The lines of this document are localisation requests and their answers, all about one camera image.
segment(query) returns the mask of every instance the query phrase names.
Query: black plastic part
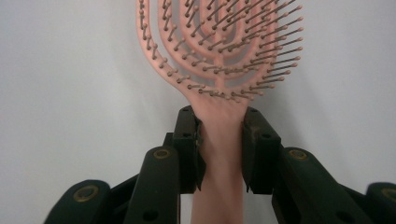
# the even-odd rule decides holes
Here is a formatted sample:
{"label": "black plastic part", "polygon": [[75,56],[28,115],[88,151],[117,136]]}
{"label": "black plastic part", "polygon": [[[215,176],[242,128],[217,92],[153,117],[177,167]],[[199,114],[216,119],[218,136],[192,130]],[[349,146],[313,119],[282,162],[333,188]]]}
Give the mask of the black plastic part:
{"label": "black plastic part", "polygon": [[272,194],[276,182],[276,162],[280,137],[260,111],[249,107],[244,119],[242,173],[255,194]]}
{"label": "black plastic part", "polygon": [[376,223],[396,223],[396,185],[374,183],[366,193],[367,213]]}
{"label": "black plastic part", "polygon": [[201,139],[199,127],[201,121],[194,116],[191,106],[179,110],[175,131],[172,136],[172,147],[179,154],[180,193],[194,193],[201,188],[206,164],[199,153]]}
{"label": "black plastic part", "polygon": [[279,178],[273,192],[272,206],[280,224],[299,224],[301,215],[285,182]]}
{"label": "black plastic part", "polygon": [[138,177],[139,175],[135,175],[111,189],[113,209],[109,223],[116,224],[123,222]]}
{"label": "black plastic part", "polygon": [[278,169],[298,208],[300,223],[373,223],[306,150],[295,147],[282,149]]}
{"label": "black plastic part", "polygon": [[165,135],[165,139],[163,139],[163,146],[172,146],[173,142],[173,133],[167,133]]}
{"label": "black plastic part", "polygon": [[178,161],[172,147],[155,147],[146,154],[124,224],[179,222]]}
{"label": "black plastic part", "polygon": [[344,191],[353,199],[353,201],[364,211],[367,209],[367,201],[365,195],[357,192],[356,190],[350,189],[346,186],[340,185]]}
{"label": "black plastic part", "polygon": [[100,180],[85,180],[71,187],[55,204],[45,224],[102,224],[110,214],[110,187]]}

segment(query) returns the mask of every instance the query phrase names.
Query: white background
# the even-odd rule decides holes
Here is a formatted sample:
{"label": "white background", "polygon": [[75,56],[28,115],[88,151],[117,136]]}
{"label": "white background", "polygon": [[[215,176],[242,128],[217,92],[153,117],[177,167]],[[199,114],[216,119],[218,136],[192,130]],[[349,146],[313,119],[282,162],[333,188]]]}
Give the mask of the white background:
{"label": "white background", "polygon": [[[303,4],[303,59],[252,106],[340,183],[396,183],[396,2]],[[188,102],[144,58],[134,18],[134,0],[0,1],[0,223],[42,223],[85,179],[114,187],[173,131]],[[246,223],[275,223],[269,197],[246,197]]]}

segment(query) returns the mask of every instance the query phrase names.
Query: hairbrush bristle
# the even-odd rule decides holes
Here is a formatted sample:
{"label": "hairbrush bristle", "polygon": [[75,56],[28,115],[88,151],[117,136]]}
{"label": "hairbrush bristle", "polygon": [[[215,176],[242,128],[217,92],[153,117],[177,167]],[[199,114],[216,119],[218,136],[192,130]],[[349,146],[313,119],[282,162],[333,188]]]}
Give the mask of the hairbrush bristle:
{"label": "hairbrush bristle", "polygon": [[[149,0],[136,1],[140,44],[157,72],[176,88],[223,99],[252,100],[284,80],[301,59],[303,40],[296,36],[303,17],[295,0],[171,0],[158,1],[158,28],[165,49],[182,75],[159,52],[149,22]],[[213,85],[196,78],[212,80]],[[238,85],[229,81],[240,79]]]}

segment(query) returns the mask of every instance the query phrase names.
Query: screw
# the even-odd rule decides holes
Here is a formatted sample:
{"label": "screw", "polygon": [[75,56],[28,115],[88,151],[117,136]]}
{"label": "screw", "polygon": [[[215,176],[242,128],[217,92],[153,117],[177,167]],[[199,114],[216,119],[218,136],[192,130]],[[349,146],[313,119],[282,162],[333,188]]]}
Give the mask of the screw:
{"label": "screw", "polygon": [[291,155],[294,159],[300,160],[300,161],[303,161],[308,157],[304,152],[302,152],[298,149],[290,150],[289,155]]}
{"label": "screw", "polygon": [[78,189],[76,193],[74,193],[73,198],[76,202],[85,203],[90,199],[96,197],[99,192],[99,188],[95,185],[88,185]]}
{"label": "screw", "polygon": [[171,155],[171,152],[168,149],[158,149],[154,152],[154,157],[158,160],[165,159]]}
{"label": "screw", "polygon": [[396,203],[396,189],[382,189],[382,194]]}

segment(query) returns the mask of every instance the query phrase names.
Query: pink hairbrush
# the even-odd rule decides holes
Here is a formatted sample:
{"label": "pink hairbrush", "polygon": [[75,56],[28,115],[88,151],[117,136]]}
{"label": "pink hairbrush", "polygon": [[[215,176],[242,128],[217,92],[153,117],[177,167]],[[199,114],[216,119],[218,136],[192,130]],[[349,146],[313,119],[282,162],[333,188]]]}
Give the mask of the pink hairbrush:
{"label": "pink hairbrush", "polygon": [[159,0],[159,34],[180,68],[159,52],[149,0],[136,1],[137,32],[146,57],[183,93],[203,123],[200,153],[206,171],[202,190],[193,196],[191,223],[243,223],[242,121],[253,97],[283,81],[300,60],[294,54],[303,48],[292,46],[303,40],[294,37],[303,30],[296,26],[303,18],[293,14],[302,7],[293,6],[294,1]]}

